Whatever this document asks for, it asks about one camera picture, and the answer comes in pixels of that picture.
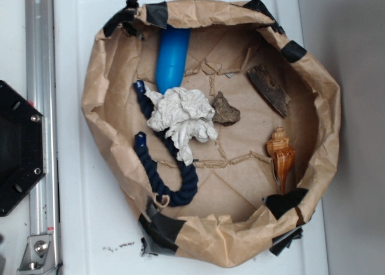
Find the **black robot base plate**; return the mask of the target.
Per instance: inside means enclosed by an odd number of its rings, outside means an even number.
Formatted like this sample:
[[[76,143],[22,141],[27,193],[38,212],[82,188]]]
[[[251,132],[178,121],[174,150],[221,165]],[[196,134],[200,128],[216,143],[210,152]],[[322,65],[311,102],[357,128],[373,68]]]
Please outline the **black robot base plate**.
[[[1,217],[44,176],[44,117],[1,81]]]

